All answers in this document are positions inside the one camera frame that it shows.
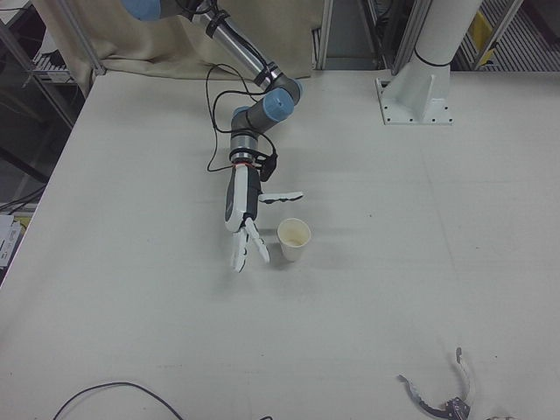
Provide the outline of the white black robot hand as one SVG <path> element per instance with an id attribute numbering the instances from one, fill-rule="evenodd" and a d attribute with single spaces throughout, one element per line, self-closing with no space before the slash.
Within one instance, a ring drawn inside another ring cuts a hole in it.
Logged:
<path id="1" fill-rule="evenodd" d="M 241 273 L 247 260 L 249 241 L 255 244 L 262 259 L 268 263 L 270 253 L 256 226 L 260 203 L 301 200 L 303 192 L 263 193 L 259 171 L 250 164 L 235 164 L 227 186 L 225 227 L 233 235 L 232 267 Z"/>

